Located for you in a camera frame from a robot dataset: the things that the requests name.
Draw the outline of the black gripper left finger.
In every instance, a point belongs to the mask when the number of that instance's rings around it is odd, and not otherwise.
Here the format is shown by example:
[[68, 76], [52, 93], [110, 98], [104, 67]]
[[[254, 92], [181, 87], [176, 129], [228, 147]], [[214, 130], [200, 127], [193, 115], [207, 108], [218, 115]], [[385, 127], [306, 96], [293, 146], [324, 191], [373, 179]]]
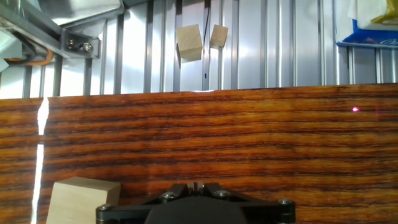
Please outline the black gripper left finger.
[[195, 194], [195, 183], [173, 184], [171, 188], [132, 205], [116, 206], [111, 203], [96, 208], [96, 224], [122, 223], [123, 220], [143, 220], [155, 206], [163, 205]]

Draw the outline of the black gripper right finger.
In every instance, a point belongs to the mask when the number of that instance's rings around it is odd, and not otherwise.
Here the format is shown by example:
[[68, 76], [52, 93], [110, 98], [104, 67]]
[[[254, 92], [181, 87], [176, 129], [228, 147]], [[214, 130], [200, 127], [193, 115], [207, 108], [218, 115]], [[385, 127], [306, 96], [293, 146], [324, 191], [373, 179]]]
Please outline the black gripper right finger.
[[295, 202], [289, 198], [275, 201], [261, 200], [224, 188], [219, 183], [203, 182], [195, 182], [195, 195], [237, 205], [249, 223], [296, 223]]

